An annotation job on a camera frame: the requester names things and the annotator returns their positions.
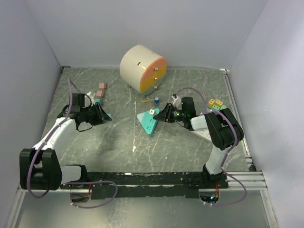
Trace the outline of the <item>teal plug block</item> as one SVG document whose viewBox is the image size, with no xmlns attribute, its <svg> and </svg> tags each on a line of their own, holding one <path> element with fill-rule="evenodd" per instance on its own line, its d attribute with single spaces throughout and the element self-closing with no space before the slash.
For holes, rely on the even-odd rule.
<svg viewBox="0 0 304 228">
<path fill-rule="evenodd" d="M 103 103 L 104 103 L 104 102 L 103 102 L 103 99 L 100 99 L 100 98 L 95 99 L 94 102 L 100 104 L 101 106 L 102 106 Z"/>
</svg>

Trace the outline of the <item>teal triangular socket board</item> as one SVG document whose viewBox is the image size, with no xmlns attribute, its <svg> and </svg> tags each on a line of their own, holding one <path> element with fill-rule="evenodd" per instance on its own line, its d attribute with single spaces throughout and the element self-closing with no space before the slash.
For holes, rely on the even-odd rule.
<svg viewBox="0 0 304 228">
<path fill-rule="evenodd" d="M 157 120 L 154 120 L 153 117 L 160 112 L 159 108 L 155 108 L 153 110 L 154 114 L 149 114 L 149 110 L 136 115 L 138 121 L 148 135 L 152 135 L 154 133 Z"/>
</svg>

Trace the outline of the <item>pink plug block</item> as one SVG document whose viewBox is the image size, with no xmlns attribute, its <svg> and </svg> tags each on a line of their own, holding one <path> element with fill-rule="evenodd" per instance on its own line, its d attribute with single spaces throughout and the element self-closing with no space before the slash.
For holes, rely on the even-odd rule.
<svg viewBox="0 0 304 228">
<path fill-rule="evenodd" d="M 107 90 L 108 88 L 108 84 L 107 83 L 104 83 L 104 82 L 101 82 L 99 83 L 99 87 L 98 87 L 100 90 Z"/>
<path fill-rule="evenodd" d="M 105 97 L 105 90 L 98 90 L 97 92 L 96 92 L 96 96 L 98 97 L 98 98 L 104 98 Z"/>
</svg>

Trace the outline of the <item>white triangular socket board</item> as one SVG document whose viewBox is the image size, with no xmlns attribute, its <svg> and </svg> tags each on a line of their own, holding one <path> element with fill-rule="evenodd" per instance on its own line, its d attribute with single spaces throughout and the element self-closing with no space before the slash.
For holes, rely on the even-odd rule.
<svg viewBox="0 0 304 228">
<path fill-rule="evenodd" d="M 201 130 L 195 130 L 195 131 L 191 131 L 191 133 L 193 133 L 194 135 L 208 141 L 208 142 L 212 142 L 211 140 L 211 136 L 209 134 L 209 131 L 207 129 L 201 129 Z"/>
</svg>

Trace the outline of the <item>blue round socket board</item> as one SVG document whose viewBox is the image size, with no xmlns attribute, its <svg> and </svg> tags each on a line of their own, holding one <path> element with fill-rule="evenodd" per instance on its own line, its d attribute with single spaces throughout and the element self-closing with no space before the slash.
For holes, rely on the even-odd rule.
<svg viewBox="0 0 304 228">
<path fill-rule="evenodd" d="M 207 103 L 207 112 L 219 111 L 226 108 L 227 106 L 224 105 L 224 103 L 220 100 L 210 99 L 209 102 Z"/>
</svg>

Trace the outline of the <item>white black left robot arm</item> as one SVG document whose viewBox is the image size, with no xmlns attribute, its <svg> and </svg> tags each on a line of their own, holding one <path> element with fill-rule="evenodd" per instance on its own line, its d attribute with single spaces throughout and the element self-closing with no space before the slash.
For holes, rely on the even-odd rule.
<svg viewBox="0 0 304 228">
<path fill-rule="evenodd" d="M 70 182 L 79 190 L 88 186 L 89 178 L 84 165 L 61 166 L 57 157 L 81 123 L 97 126 L 112 119 L 99 103 L 90 102 L 86 105 L 86 98 L 86 94 L 73 93 L 70 103 L 59 113 L 45 137 L 32 148 L 20 152 L 19 176 L 22 189 L 57 190 Z"/>
</svg>

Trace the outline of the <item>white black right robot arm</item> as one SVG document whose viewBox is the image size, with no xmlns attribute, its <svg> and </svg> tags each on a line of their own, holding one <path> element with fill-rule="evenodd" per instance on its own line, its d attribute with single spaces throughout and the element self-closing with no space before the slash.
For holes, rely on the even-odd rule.
<svg viewBox="0 0 304 228">
<path fill-rule="evenodd" d="M 181 109 L 178 109 L 174 102 L 167 103 L 153 118 L 167 123 L 183 122 L 183 127 L 192 132 L 208 130 L 213 144 L 211 154 L 203 166 L 201 177 L 198 180 L 190 179 L 189 185 L 204 189 L 227 188 L 228 175 L 223 166 L 230 151 L 244 138 L 240 124 L 229 108 L 197 115 L 193 98 L 184 97 L 180 104 Z"/>
</svg>

